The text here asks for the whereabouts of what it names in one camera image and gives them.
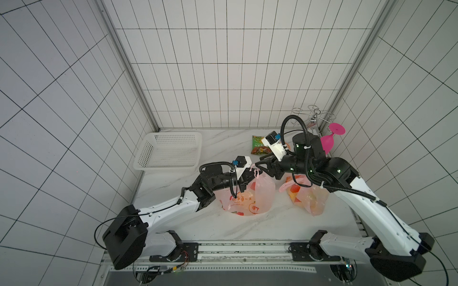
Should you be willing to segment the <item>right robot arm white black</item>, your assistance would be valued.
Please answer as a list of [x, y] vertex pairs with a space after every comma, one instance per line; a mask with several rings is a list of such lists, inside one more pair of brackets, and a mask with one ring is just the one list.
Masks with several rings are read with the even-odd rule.
[[280, 132], [271, 132], [262, 143], [271, 154], [261, 157], [256, 167], [275, 179], [285, 173], [304, 175], [308, 187], [334, 193], [375, 233], [373, 237], [357, 238], [318, 230], [305, 247], [312, 260], [337, 256], [366, 262], [396, 282], [423, 273], [427, 264], [424, 255], [432, 252], [434, 238], [427, 232], [417, 232], [395, 215], [346, 160], [327, 157], [321, 139], [308, 131], [299, 116], [287, 116]]

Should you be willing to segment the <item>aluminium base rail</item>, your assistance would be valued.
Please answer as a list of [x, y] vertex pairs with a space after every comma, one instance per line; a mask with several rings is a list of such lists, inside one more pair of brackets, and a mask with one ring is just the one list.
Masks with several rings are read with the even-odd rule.
[[185, 241], [168, 256], [129, 257], [111, 271], [298, 271], [315, 273], [315, 266], [336, 265], [353, 270], [360, 262], [349, 256], [312, 257], [308, 241]]

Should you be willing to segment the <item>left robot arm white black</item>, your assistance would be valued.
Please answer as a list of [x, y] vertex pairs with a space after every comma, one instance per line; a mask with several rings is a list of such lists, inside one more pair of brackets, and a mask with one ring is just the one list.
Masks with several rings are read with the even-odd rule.
[[242, 194], [259, 173], [248, 160], [242, 156], [232, 162], [203, 164], [191, 186], [181, 188], [176, 199], [142, 209], [132, 204], [124, 207], [116, 217], [105, 221], [108, 228], [96, 244], [107, 251], [116, 270], [133, 265], [141, 257], [178, 259], [183, 251], [182, 239], [165, 227], [208, 207], [217, 191], [229, 189], [234, 198]]

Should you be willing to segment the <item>white plastic basket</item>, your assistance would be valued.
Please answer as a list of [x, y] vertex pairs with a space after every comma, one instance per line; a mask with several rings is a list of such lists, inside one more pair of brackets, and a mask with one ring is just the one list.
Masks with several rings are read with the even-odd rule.
[[133, 162], [145, 172], [194, 172], [202, 151], [199, 132], [154, 132], [142, 140]]

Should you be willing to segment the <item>green snack packet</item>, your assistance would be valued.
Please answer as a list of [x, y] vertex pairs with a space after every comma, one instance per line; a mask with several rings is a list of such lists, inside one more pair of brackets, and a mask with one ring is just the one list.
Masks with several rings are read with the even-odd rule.
[[264, 137], [253, 136], [252, 137], [252, 151], [251, 154], [253, 155], [267, 155], [271, 153], [269, 147], [265, 146], [262, 143]]

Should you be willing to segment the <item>yellow banana bunch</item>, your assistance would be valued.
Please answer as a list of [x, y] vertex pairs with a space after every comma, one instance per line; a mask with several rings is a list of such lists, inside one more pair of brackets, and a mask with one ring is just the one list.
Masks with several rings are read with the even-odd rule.
[[295, 205], [303, 204], [305, 189], [303, 189], [302, 187], [300, 187], [297, 184], [292, 184], [290, 187], [286, 188], [286, 191], [293, 204]]
[[254, 200], [235, 201], [231, 205], [230, 213], [239, 216], [254, 216], [260, 214], [260, 208]]

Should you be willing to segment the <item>pink plastic bag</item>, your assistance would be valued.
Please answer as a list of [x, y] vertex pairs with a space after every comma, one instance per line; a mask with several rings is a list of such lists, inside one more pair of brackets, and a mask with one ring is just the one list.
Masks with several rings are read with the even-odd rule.
[[326, 202], [329, 197], [327, 189], [320, 188], [316, 185], [311, 186], [311, 182], [306, 178], [305, 175], [295, 175], [297, 184], [292, 176], [286, 178], [285, 183], [280, 187], [281, 193], [287, 193], [286, 188], [292, 184], [297, 184], [305, 189], [304, 201], [302, 205], [295, 205], [305, 209], [312, 216], [319, 216], [324, 212]]
[[244, 173], [253, 175], [253, 179], [256, 181], [255, 191], [245, 191], [244, 193], [239, 193], [237, 197], [234, 198], [228, 188], [222, 189], [215, 192], [216, 200], [221, 204], [222, 209], [229, 213], [231, 205], [235, 201], [243, 200], [254, 200], [256, 205], [260, 208], [260, 214], [268, 212], [272, 207], [276, 191], [274, 180], [254, 165], [252, 165], [250, 169], [246, 169]]

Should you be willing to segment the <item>magenta plastic wine glass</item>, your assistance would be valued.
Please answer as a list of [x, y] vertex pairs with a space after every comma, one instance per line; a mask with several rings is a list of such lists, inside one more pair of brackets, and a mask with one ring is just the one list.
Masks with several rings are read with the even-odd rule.
[[334, 136], [344, 135], [346, 133], [346, 129], [338, 123], [330, 123], [329, 131], [331, 132], [330, 135], [326, 135], [320, 138], [325, 154], [329, 154], [330, 151], [333, 149], [335, 143]]

